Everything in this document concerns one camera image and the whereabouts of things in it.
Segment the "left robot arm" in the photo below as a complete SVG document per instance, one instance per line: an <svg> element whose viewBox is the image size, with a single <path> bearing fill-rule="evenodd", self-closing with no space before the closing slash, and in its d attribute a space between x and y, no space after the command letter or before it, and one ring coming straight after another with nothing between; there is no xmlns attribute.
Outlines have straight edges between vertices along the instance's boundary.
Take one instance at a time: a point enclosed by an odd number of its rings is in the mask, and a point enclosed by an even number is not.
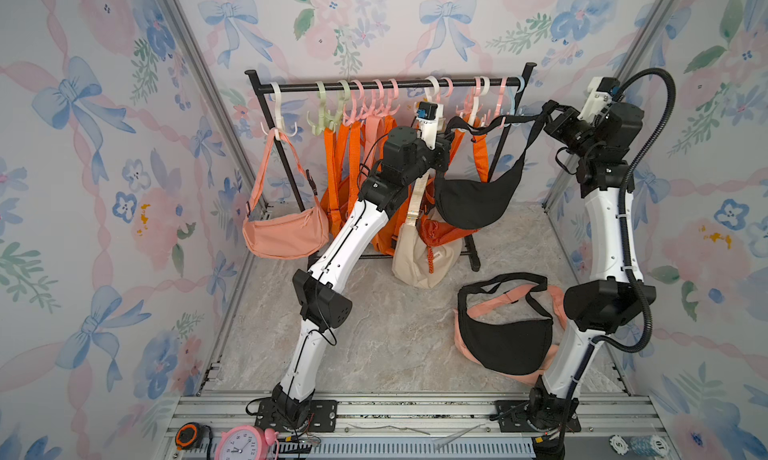
<svg viewBox="0 0 768 460"><path fill-rule="evenodd" d="M300 334L270 404L290 429L309 422L316 377L326 347L337 344L336 330L346 321L352 301L344 296L347 281L376 234L432 171L450 164L453 136L424 129L396 127L388 135L383 158L359 188L352 213L330 246L307 271L295 272L292 283L300 305Z"/></svg>

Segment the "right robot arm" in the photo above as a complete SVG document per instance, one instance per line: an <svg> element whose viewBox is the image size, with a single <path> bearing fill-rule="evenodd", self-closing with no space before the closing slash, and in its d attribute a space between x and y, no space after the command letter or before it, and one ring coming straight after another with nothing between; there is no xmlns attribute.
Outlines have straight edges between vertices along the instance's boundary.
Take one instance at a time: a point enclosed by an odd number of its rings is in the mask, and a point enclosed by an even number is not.
<svg viewBox="0 0 768 460"><path fill-rule="evenodd" d="M567 289L568 323L553 363L529 395L528 424L564 430L574 415L582 377L611 334L636 316L647 318L656 298L636 262L631 232L633 171L624 157L643 125L643 111L611 103L600 112L563 108L545 128L579 161L575 173L592 231L588 281Z"/></svg>

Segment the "beige crossbody bag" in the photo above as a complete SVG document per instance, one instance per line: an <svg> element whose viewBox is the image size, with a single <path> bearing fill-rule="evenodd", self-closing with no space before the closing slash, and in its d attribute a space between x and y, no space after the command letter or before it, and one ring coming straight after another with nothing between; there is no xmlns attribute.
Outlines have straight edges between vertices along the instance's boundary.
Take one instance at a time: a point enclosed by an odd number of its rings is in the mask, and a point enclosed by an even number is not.
<svg viewBox="0 0 768 460"><path fill-rule="evenodd" d="M393 257L392 271L403 283L418 289L436 287L460 258L463 240L455 239L431 246L420 236L421 205L429 174L419 178L408 202L405 221L400 228Z"/></svg>

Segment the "white hook far left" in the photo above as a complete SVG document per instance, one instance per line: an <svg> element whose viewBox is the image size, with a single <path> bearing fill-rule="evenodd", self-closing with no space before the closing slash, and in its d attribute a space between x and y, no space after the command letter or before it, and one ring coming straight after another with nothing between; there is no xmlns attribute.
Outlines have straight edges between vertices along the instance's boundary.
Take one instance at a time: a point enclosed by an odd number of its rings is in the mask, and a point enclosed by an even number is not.
<svg viewBox="0 0 768 460"><path fill-rule="evenodd" d="M282 114L282 91L279 84L276 82L271 82L270 86L272 88L271 96L273 97L273 108L270 108L269 106L262 108L264 120L267 122L267 127L263 128L262 131L265 135L276 133L278 136L284 135L288 138L294 137L298 133L298 124L294 123L292 132L286 130L286 124Z"/></svg>

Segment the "orange bags left cluster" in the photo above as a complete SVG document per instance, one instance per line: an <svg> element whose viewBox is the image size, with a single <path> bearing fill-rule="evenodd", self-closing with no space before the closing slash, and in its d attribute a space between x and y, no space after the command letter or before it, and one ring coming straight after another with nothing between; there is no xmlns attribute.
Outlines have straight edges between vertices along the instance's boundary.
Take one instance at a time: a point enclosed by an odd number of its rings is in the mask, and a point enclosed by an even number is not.
<svg viewBox="0 0 768 460"><path fill-rule="evenodd" d="M345 225L368 170L383 154L386 139L381 137L396 126L396 120L391 116L371 117L350 126L342 124L337 133L324 133L328 186L321 206L328 217L332 236Z"/></svg>

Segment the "black clothes rack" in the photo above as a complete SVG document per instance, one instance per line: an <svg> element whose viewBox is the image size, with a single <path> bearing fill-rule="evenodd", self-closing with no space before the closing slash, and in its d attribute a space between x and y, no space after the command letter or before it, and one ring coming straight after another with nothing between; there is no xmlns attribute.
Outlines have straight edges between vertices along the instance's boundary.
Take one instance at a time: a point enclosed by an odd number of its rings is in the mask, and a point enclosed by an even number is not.
<svg viewBox="0 0 768 460"><path fill-rule="evenodd" d="M525 67L523 68L521 78L525 80L526 84L529 83L534 69L537 67L537 64L534 62L528 62L525 64ZM262 115L264 117L264 120L266 121L266 130L267 133L271 128L274 128L276 126L275 123L275 115L281 116L282 114L277 113L277 94L275 94L274 88L271 86L271 84L262 83L262 81L259 78L258 72L256 70L246 70L244 74L247 76L250 86L256 96L256 99L258 101L258 104L260 106ZM448 81L447 80L438 80L439 86L447 86ZM505 77L505 78L494 78L490 80L491 86L500 86L501 80L508 80L510 83L507 85L510 86L511 84L517 84L520 83L518 80L516 80L516 77ZM389 80L388 83L382 83L382 87L379 88L378 83L374 81L368 81L368 82L362 82L362 86L357 86L357 84L350 84L349 87L351 91L365 91L365 90L371 90L376 92L374 99L378 99L378 95L381 95L381 91L386 90L393 90L395 85L394 82L397 83L397 87L400 90L407 90L407 89L416 89L416 88L424 88L426 89L431 84L429 84L427 79L412 79L412 80ZM474 80L471 79L460 79L460 80L452 80L453 85L457 88L470 88L474 85ZM282 93L314 93L319 92L319 86L316 83L290 83L290 84L283 84L282 86L278 85L280 87ZM515 95L515 100L519 103L520 100L523 98L524 91L526 87L522 87L522 90ZM326 86L326 90L330 92L341 92L344 93L343 85L341 84L341 80L338 82L330 82ZM274 108L270 107L268 105L268 99L267 97L269 95L275 95L275 104ZM283 146L278 143L276 146L277 152L281 161L281 165L283 167L284 173L286 175L286 178L289 182L291 191L293 193L293 197L296 200L298 204L298 208L300 212L303 212L306 210L304 202L302 200L302 197L300 195L300 191L298 189L298 186L296 184L296 179L293 175L293 171L289 165L288 158L286 156L285 150L283 149ZM255 208L256 201L255 200L249 200L250 203L248 205L252 208ZM465 237L464 239L464 247L461 251L460 256L462 257L468 257L470 268L473 272L479 272L481 269L481 261L479 257L479 253L477 251L477 247L475 245L475 241L473 237L470 235L468 237ZM317 253L314 253L308 257L308 266L311 266L312 263L319 258ZM363 260L379 260L379 259L385 259L387 258L386 255L381 253L371 253L371 254L363 254L361 259Z"/></svg>

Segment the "pink alarm clock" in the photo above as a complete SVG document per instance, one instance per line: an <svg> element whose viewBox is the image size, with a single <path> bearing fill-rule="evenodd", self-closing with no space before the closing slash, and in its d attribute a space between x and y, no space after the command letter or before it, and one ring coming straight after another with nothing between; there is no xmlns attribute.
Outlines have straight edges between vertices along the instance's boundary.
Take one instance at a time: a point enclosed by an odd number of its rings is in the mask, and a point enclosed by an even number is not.
<svg viewBox="0 0 768 460"><path fill-rule="evenodd" d="M216 448L215 460L275 460L279 456L277 433L249 425L225 432Z"/></svg>

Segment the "orange black tape measure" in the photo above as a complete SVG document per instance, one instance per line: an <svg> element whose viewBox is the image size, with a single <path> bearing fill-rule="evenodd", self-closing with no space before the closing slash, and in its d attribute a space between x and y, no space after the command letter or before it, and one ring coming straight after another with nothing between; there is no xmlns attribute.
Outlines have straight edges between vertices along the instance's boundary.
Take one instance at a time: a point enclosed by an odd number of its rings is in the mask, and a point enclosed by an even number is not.
<svg viewBox="0 0 768 460"><path fill-rule="evenodd" d="M212 439L212 431L209 426L198 422L188 422L180 427L174 437L174 444L179 451L200 448L205 440Z"/></svg>

